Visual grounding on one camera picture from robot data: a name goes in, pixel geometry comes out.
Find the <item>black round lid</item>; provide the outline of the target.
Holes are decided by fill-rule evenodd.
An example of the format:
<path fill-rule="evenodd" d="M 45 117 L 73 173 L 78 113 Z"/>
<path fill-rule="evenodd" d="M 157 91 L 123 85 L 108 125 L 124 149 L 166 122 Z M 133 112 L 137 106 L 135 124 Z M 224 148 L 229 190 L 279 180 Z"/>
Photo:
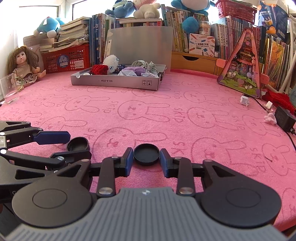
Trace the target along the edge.
<path fill-rule="evenodd" d="M 159 149 L 153 144 L 140 144 L 134 149 L 133 156 L 138 164 L 151 166 L 159 161 Z"/>
<path fill-rule="evenodd" d="M 75 137 L 69 141 L 67 144 L 67 151 L 82 151 L 90 150 L 90 145 L 88 139 L 85 137 Z"/>

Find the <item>red knitted item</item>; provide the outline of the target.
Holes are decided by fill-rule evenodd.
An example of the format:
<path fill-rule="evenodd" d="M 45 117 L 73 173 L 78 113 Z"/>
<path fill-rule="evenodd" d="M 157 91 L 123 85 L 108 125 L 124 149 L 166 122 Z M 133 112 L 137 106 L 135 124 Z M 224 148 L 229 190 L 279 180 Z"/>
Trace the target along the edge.
<path fill-rule="evenodd" d="M 90 74 L 92 75 L 107 75 L 108 74 L 108 66 L 104 64 L 96 64 L 93 65 Z"/>

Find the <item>white paper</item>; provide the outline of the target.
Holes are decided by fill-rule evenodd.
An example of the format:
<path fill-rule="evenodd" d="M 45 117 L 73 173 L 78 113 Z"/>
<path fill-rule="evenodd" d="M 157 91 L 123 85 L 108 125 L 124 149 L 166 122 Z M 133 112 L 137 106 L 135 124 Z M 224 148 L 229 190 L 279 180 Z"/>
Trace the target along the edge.
<path fill-rule="evenodd" d="M 121 70 L 118 76 L 137 76 L 137 74 L 133 70 Z"/>

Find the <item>purple plush toy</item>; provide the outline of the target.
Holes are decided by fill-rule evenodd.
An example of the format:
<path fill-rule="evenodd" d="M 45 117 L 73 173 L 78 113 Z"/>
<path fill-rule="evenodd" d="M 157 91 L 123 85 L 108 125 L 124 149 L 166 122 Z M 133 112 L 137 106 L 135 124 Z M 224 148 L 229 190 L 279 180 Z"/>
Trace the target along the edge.
<path fill-rule="evenodd" d="M 126 67 L 124 70 L 133 70 L 137 74 L 137 76 L 141 76 L 142 73 L 147 72 L 145 68 L 140 66 L 136 66 L 136 67 L 130 66 L 130 67 Z"/>

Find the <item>blue patterned scrunchie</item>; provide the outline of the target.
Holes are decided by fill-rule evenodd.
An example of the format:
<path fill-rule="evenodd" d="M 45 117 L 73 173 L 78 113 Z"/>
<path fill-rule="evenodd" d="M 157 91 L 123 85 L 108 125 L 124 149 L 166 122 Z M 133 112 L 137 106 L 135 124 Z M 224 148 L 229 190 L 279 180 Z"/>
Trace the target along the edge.
<path fill-rule="evenodd" d="M 126 66 L 124 64 L 118 64 L 117 68 L 116 68 L 116 73 L 121 72 L 123 69 L 125 69 Z"/>

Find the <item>white plush toy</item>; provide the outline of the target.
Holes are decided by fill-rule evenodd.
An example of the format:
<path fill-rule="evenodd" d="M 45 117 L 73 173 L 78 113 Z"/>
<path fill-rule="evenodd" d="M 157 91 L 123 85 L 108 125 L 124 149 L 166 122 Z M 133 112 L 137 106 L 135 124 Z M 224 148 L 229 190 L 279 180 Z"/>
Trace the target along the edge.
<path fill-rule="evenodd" d="M 107 74 L 112 74 L 117 69 L 119 59 L 115 55 L 109 55 L 103 61 L 103 65 L 108 67 Z"/>

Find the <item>green checked cloth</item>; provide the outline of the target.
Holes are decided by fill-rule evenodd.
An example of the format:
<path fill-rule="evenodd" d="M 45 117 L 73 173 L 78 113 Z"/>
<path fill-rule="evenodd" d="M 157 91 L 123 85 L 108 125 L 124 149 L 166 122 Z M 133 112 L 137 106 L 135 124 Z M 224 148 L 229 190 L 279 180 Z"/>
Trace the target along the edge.
<path fill-rule="evenodd" d="M 136 60 L 132 63 L 132 66 L 133 67 L 142 67 L 147 72 L 150 72 L 150 73 L 158 73 L 157 66 L 152 61 L 150 63 L 148 63 L 147 61 L 144 61 L 144 60 Z"/>

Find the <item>clear glass cup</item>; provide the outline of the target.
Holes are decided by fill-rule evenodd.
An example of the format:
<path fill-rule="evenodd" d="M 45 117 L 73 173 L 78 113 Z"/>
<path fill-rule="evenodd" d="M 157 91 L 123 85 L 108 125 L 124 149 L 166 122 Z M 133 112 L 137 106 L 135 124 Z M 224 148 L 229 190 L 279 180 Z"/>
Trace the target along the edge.
<path fill-rule="evenodd" d="M 9 74 L 1 78 L 1 90 L 4 96 L 5 104 L 12 104 L 19 99 L 19 92 L 16 87 L 14 74 Z"/>

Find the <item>brown haired doll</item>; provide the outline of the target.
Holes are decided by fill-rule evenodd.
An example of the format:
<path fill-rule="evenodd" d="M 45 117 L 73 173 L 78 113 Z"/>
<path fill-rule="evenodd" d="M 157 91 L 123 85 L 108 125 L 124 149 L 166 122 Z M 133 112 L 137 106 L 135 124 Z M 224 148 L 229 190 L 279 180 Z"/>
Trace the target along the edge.
<path fill-rule="evenodd" d="M 39 56 L 27 46 L 14 49 L 8 56 L 7 70 L 14 76 L 16 88 L 21 91 L 46 76 L 39 67 Z"/>

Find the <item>red plastic basket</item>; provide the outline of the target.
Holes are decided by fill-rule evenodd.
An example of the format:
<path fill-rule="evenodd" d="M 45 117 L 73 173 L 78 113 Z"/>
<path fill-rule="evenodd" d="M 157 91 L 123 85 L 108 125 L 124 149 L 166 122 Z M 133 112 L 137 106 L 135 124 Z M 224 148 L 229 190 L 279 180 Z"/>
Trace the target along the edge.
<path fill-rule="evenodd" d="M 78 71 L 90 67 L 89 44 L 42 54 L 47 73 Z"/>

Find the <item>small white paper cube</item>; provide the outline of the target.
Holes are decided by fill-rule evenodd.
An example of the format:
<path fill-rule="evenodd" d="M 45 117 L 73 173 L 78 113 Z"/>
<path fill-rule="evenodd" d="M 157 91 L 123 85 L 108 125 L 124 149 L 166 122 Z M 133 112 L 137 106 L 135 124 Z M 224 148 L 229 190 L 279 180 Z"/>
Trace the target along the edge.
<path fill-rule="evenodd" d="M 243 106 L 248 106 L 249 105 L 249 98 L 242 95 L 240 97 L 240 104 L 242 104 Z"/>

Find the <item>black binder clip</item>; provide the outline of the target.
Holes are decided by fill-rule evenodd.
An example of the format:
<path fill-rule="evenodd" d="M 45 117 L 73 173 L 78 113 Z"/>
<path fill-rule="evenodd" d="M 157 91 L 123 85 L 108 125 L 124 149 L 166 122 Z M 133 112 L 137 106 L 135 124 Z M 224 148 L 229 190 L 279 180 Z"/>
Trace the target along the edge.
<path fill-rule="evenodd" d="M 164 72 L 158 72 L 158 77 L 161 81 L 163 80 L 164 74 Z"/>

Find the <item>small pink white figure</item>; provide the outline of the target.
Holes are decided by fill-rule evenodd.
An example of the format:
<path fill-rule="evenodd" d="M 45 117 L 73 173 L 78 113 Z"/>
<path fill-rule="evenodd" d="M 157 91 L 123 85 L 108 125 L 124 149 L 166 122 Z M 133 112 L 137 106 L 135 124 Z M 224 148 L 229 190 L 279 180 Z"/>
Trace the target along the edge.
<path fill-rule="evenodd" d="M 264 122 L 269 123 L 270 125 L 276 125 L 276 117 L 273 113 L 268 113 L 267 115 L 264 116 Z"/>

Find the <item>wooden drawer shelf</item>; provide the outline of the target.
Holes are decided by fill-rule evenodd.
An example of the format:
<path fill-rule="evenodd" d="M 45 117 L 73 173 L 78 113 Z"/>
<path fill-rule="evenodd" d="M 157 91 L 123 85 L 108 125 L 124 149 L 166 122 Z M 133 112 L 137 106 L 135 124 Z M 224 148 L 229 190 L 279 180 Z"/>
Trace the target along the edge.
<path fill-rule="evenodd" d="M 218 58 L 202 56 L 189 53 L 172 52 L 171 53 L 171 68 L 194 70 L 199 72 L 219 75 L 222 68 L 216 65 Z"/>

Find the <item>white charger plug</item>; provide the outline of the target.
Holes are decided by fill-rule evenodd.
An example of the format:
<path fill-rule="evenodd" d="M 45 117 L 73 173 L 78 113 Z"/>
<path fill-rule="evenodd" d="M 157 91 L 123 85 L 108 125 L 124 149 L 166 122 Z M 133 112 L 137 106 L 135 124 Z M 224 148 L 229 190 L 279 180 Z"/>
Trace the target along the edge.
<path fill-rule="evenodd" d="M 273 103 L 272 103 L 271 101 L 268 101 L 268 102 L 266 103 L 265 107 L 266 107 L 267 109 L 271 109 L 271 108 L 273 107 Z"/>

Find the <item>stack of books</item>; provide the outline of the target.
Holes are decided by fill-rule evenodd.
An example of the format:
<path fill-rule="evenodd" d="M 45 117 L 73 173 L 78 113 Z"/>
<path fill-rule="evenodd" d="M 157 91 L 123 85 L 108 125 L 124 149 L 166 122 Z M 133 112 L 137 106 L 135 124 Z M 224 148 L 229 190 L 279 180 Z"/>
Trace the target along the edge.
<path fill-rule="evenodd" d="M 76 45 L 89 42 L 89 22 L 90 18 L 81 17 L 64 23 L 57 37 L 48 38 L 41 33 L 35 37 L 33 34 L 23 38 L 23 44 L 32 47 L 37 46 L 41 53 L 59 51 Z"/>

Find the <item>blue plush on books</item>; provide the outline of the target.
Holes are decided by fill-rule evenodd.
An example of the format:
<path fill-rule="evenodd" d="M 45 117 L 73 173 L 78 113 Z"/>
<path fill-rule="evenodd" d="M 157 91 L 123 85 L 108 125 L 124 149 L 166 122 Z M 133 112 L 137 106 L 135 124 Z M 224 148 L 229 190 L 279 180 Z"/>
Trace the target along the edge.
<path fill-rule="evenodd" d="M 48 16 L 40 23 L 39 27 L 34 30 L 33 35 L 37 37 L 43 33 L 46 34 L 48 38 L 55 38 L 59 34 L 63 24 L 64 22 L 60 18 L 54 19 Z"/>

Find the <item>triangular pink toy house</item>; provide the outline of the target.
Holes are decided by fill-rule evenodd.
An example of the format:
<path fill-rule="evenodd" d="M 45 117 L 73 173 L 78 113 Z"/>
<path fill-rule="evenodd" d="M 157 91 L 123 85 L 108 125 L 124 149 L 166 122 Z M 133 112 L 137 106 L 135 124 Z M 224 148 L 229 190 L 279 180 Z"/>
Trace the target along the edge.
<path fill-rule="evenodd" d="M 260 98 L 261 82 L 257 47 L 253 30 L 245 28 L 228 60 L 223 60 L 217 83 Z"/>

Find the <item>black power adapter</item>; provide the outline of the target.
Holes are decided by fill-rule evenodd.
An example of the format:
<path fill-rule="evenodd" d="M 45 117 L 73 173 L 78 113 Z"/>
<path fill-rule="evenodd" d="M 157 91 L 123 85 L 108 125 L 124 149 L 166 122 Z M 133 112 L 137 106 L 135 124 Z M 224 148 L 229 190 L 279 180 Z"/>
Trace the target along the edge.
<path fill-rule="evenodd" d="M 280 128 L 286 132 L 286 133 L 295 133 L 295 118 L 292 116 L 292 114 L 282 108 L 281 106 L 278 106 L 275 111 L 275 119 L 277 124 L 280 126 Z"/>

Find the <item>red cloth at right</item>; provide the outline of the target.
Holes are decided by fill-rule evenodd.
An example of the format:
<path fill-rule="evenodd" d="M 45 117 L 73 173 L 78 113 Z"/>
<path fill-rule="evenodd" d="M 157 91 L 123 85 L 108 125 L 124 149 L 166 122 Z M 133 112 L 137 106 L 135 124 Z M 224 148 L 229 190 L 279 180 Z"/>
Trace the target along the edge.
<path fill-rule="evenodd" d="M 295 107 L 292 105 L 290 98 L 285 93 L 275 93 L 267 90 L 265 95 L 262 96 L 262 99 L 265 101 L 270 101 L 274 106 L 280 106 L 288 110 L 291 114 L 295 115 Z"/>

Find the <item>white colourful pencil box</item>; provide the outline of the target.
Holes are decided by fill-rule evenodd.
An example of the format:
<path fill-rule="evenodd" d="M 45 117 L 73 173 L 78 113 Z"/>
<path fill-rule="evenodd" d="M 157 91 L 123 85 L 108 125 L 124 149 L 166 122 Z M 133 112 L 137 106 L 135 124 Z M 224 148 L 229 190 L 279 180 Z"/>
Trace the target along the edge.
<path fill-rule="evenodd" d="M 190 34 L 189 38 L 190 54 L 214 57 L 215 37 L 200 34 Z"/>

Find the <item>grey cardboard box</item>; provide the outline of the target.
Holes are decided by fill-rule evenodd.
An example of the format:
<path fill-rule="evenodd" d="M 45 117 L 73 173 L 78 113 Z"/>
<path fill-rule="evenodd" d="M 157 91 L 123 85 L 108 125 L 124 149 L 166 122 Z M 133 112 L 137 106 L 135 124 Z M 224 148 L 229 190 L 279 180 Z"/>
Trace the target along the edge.
<path fill-rule="evenodd" d="M 107 33 L 106 53 L 115 55 L 120 64 L 131 66 L 136 60 L 156 64 L 158 72 L 171 70 L 173 28 L 164 26 L 142 26 L 111 29 Z M 158 77 L 85 75 L 90 68 L 71 75 L 72 85 L 108 86 L 158 90 L 161 80 Z"/>

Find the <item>large blue plush toy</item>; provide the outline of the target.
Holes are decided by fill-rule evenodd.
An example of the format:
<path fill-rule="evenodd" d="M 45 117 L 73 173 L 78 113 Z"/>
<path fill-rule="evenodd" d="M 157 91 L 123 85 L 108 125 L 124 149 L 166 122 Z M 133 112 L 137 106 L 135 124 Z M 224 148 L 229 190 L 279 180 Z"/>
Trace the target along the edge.
<path fill-rule="evenodd" d="M 185 33 L 197 33 L 199 30 L 199 23 L 193 17 L 194 14 L 203 14 L 208 16 L 207 10 L 210 6 L 215 6 L 215 3 L 211 0 L 176 0 L 171 1 L 172 7 L 176 9 L 182 9 L 189 11 L 189 17 L 182 23 L 182 28 Z"/>

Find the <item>blue bear plush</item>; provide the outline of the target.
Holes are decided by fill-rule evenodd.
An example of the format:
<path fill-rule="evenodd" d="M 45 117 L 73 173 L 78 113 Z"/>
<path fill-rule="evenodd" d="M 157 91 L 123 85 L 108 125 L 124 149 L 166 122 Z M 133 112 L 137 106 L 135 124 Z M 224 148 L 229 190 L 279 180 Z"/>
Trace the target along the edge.
<path fill-rule="evenodd" d="M 105 11 L 107 16 L 121 19 L 130 16 L 135 10 L 134 4 L 131 1 L 116 1 L 112 9 Z"/>

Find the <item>pink white plush lamb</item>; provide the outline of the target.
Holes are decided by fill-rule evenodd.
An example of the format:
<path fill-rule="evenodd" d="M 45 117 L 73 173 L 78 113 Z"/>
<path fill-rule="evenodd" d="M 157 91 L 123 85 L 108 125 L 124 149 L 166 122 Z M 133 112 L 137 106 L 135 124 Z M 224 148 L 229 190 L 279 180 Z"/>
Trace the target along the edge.
<path fill-rule="evenodd" d="M 161 5 L 156 1 L 134 0 L 133 4 L 136 8 L 133 16 L 136 19 L 159 19 Z"/>

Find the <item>red basket on top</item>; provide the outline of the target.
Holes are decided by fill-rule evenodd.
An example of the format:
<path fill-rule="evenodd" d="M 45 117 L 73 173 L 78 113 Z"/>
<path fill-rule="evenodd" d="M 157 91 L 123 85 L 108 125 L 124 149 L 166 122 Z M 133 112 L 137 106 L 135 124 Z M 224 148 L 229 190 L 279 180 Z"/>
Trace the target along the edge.
<path fill-rule="evenodd" d="M 255 22 L 257 9 L 249 3 L 243 1 L 220 0 L 215 3 L 215 7 L 218 9 L 218 16 L 220 19 L 232 16 L 252 24 Z"/>

